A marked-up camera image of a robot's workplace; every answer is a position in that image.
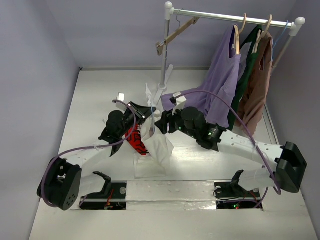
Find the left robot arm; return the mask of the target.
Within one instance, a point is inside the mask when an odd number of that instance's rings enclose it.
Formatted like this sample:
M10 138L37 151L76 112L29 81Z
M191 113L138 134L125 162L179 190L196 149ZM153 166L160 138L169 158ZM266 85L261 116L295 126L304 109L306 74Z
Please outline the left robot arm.
M133 102L115 100L115 103L124 110L109 113L105 128L92 146L64 151L49 162L36 192L48 206L66 211L73 205L82 207L87 199L111 198L114 190L111 177L94 170L94 166L115 155L135 135L135 128L157 110Z

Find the light blue wire hanger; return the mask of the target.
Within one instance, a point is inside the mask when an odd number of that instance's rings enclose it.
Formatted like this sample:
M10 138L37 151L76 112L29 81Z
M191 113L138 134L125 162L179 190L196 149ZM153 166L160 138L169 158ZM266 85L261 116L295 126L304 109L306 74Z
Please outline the light blue wire hanger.
M151 109L150 135L153 136L154 133L156 132L156 130L155 130L155 116L154 116L154 110L153 110L152 100L150 100L150 109Z

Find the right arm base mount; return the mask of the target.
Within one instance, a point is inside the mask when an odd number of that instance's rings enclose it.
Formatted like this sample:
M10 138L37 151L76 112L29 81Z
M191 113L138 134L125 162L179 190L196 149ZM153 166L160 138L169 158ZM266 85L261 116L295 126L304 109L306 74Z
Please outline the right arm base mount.
M261 195L259 190L247 191L239 186L240 176L244 170L238 170L231 181L218 181L214 183L213 196L216 198L218 210L263 209L268 188Z

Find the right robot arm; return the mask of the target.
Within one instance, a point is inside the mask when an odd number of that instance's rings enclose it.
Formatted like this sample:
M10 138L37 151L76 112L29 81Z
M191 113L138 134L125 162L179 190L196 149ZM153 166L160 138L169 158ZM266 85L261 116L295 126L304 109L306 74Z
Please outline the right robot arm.
M223 127L206 122L195 107L164 111L155 125L163 134L180 131L196 140L207 150L231 154L264 167L258 170L238 170L230 183L235 196L259 188L278 187L288 193L298 193L307 168L307 162L298 146L267 144L250 140Z

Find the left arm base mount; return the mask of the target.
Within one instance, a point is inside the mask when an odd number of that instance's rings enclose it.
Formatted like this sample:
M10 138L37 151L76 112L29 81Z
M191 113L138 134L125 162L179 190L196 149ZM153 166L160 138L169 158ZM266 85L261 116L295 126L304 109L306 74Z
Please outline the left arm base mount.
M103 186L100 191L85 194L80 199L79 208L81 210L126 210L127 182L112 181L111 177L100 171L94 171L93 175L103 179Z

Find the white t shirt red print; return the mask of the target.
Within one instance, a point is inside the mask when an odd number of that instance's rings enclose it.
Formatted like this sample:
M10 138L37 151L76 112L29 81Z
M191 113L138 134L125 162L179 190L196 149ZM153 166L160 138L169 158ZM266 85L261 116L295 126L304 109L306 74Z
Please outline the white t shirt red print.
M157 109L155 122L161 118ZM137 123L129 131L133 132L127 142L136 151L134 154L134 177L136 179L164 177L170 170L170 158L174 146L155 125L155 133L151 135L151 116L144 123Z

